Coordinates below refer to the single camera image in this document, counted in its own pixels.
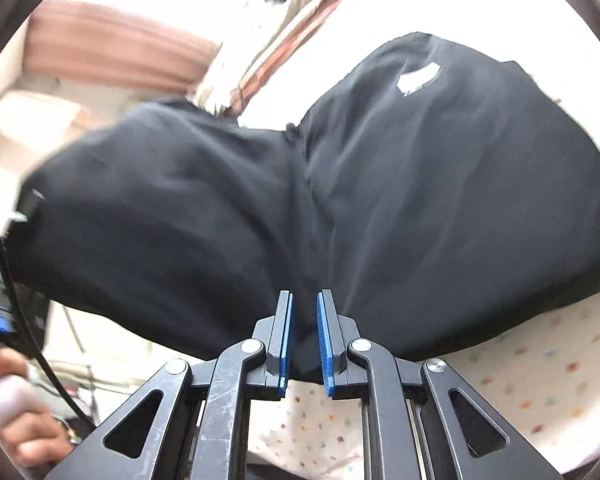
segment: blue rubber pad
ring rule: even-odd
[[[318,294],[316,302],[318,318],[318,339],[320,341],[320,361],[322,362],[322,380],[324,388],[327,390],[327,396],[333,396],[335,381],[333,377],[333,348],[331,347],[331,338],[329,336],[329,326],[327,325],[327,313],[324,308],[324,298],[322,293]]]
[[[288,348],[291,341],[291,316],[294,310],[294,295],[289,293],[289,300],[286,304],[286,318],[285,318],[285,330],[282,335],[282,348],[280,349],[280,382],[278,383],[278,389],[280,390],[280,396],[284,397],[286,392],[286,385],[289,378],[289,361]]]

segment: human hand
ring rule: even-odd
[[[15,350],[0,348],[0,378],[8,375],[27,379],[27,360]],[[23,467],[55,465],[74,449],[64,426],[42,402],[30,403],[25,413],[6,421],[0,428],[0,441]]]

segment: black cable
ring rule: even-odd
[[[78,331],[75,329],[74,320],[71,319],[71,315],[69,314],[69,309],[65,305],[63,305],[62,310],[64,310],[64,316],[66,317],[66,322],[69,324],[69,329],[71,330],[71,333],[74,335],[75,343],[78,345],[80,352],[82,352],[82,357],[84,357],[84,360],[86,362],[87,373],[89,375],[89,384],[90,384],[90,388],[91,388],[91,405],[90,405],[91,418],[93,420],[96,420],[96,417],[95,417],[96,383],[93,378],[93,369],[91,368],[91,364],[89,363],[89,360],[87,358],[87,351],[84,349],[84,346],[82,345],[82,341],[80,341],[80,338],[78,337]]]
[[[31,347],[36,361],[40,364],[45,375],[48,377],[51,384],[58,391],[60,396],[64,399],[69,407],[74,411],[75,415],[83,421],[90,431],[95,430],[95,424],[89,419],[86,413],[80,409],[80,407],[75,403],[75,401],[71,398],[67,390],[64,389],[62,383],[49,366],[49,363],[46,361],[45,357],[42,355],[40,348],[38,348],[38,344],[36,343],[36,339],[29,327],[29,323],[27,322],[27,318],[24,315],[24,311],[20,306],[20,302],[18,301],[18,296],[16,294],[16,288],[13,281],[13,277],[11,276],[11,270],[9,268],[9,264],[7,261],[7,253],[4,249],[4,244],[2,243],[2,238],[0,238],[0,274],[2,275],[2,284],[4,285],[4,289],[7,293],[7,298],[9,298],[9,302],[11,303],[11,309],[13,310],[13,315],[20,327],[20,332],[23,337],[26,339],[27,344]]]

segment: finger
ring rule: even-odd
[[[51,414],[23,413],[0,432],[0,440],[11,449],[29,440],[64,436],[65,430]]]
[[[27,358],[11,348],[0,348],[0,377],[19,375],[27,378]]]
[[[23,467],[35,467],[60,462],[74,450],[66,438],[41,438],[18,446],[15,461]]]

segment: white label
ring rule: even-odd
[[[413,94],[420,90],[427,83],[434,81],[442,72],[442,68],[437,63],[431,62],[426,67],[402,74],[398,78],[398,90],[405,96]]]

